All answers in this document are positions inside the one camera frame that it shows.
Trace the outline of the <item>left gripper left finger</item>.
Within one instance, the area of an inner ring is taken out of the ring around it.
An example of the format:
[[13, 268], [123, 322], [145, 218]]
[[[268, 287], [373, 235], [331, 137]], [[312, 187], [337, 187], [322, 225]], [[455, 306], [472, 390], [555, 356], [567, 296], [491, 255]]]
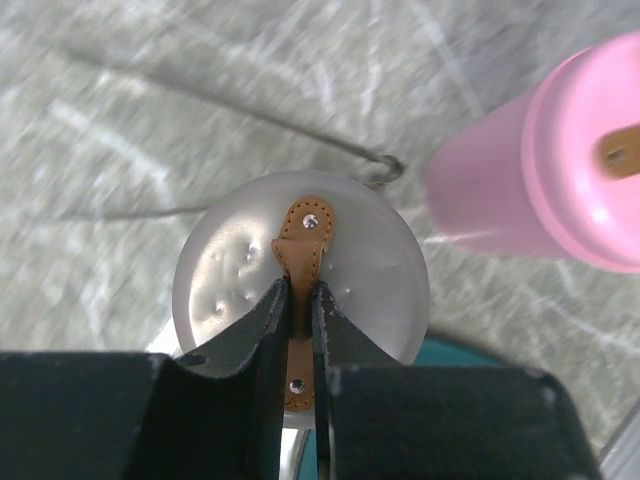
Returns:
[[276, 280], [222, 333], [173, 358], [5, 352], [5, 479], [275, 479], [290, 285]]

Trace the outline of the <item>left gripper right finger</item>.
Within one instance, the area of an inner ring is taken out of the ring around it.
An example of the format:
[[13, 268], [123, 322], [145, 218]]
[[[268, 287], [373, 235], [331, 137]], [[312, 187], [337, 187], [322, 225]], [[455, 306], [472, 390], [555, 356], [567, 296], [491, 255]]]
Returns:
[[596, 479], [564, 386], [515, 366], [414, 366], [341, 311], [311, 300], [317, 471], [322, 479]]

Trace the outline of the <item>grey steel lid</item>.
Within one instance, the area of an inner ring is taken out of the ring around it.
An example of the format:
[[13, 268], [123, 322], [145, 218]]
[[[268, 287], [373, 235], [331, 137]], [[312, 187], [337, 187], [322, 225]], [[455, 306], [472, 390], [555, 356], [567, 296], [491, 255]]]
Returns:
[[400, 214], [381, 195], [345, 177], [291, 171], [252, 180], [202, 217], [180, 254], [172, 311], [190, 351], [248, 313], [278, 278], [294, 293], [284, 424], [311, 429], [310, 293], [323, 281], [342, 313], [394, 359], [409, 364], [430, 314], [427, 267]]

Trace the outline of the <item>pink lid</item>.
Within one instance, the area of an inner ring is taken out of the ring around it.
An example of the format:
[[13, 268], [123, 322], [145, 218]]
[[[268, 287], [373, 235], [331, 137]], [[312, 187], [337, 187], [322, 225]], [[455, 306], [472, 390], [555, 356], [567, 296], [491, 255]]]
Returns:
[[557, 66], [527, 109], [521, 165], [534, 212], [561, 257], [617, 273], [639, 271], [639, 176], [607, 142], [639, 123], [639, 34], [587, 48]]

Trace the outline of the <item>pink canister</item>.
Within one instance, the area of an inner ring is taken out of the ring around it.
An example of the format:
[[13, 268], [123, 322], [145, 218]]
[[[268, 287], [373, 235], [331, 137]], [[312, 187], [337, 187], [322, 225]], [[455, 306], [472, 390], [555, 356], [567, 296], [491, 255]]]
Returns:
[[521, 167], [533, 88], [446, 142], [426, 176], [436, 228], [481, 253], [555, 257], [560, 249], [537, 218]]

